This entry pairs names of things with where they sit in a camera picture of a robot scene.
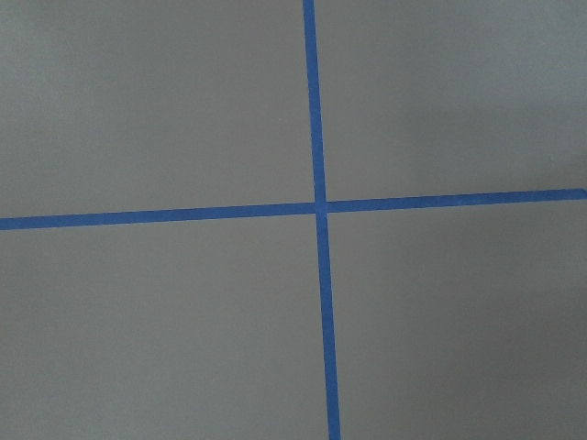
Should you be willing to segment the blue tape strip lengthwise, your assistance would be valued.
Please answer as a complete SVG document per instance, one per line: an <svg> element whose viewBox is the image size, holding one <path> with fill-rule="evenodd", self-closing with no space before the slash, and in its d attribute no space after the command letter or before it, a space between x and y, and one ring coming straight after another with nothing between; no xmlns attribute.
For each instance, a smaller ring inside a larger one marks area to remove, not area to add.
<svg viewBox="0 0 587 440"><path fill-rule="evenodd" d="M327 430L330 439L339 439L341 437L341 427L338 399L335 319L330 264L326 168L316 34L316 9L313 1L303 1L303 14L314 183L317 266L326 386Z"/></svg>

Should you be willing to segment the blue tape strip crosswise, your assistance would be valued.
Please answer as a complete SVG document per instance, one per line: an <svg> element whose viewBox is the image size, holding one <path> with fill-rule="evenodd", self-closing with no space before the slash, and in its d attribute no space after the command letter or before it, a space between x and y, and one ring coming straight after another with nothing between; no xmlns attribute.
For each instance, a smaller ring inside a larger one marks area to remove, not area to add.
<svg viewBox="0 0 587 440"><path fill-rule="evenodd" d="M586 191L583 188L578 188L343 200L330 201L324 205L310 202L269 203L113 213L56 214L3 218L1 229L8 231L78 226L115 226L320 213L339 214L491 204L561 202L584 200L585 198Z"/></svg>

